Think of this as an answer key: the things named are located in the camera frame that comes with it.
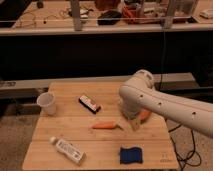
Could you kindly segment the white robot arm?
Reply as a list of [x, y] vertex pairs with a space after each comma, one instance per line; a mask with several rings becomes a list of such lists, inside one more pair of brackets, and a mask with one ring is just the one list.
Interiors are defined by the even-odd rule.
[[213, 138], [213, 104], [157, 91], [147, 70], [137, 71], [119, 88], [121, 111], [130, 120], [142, 108]]

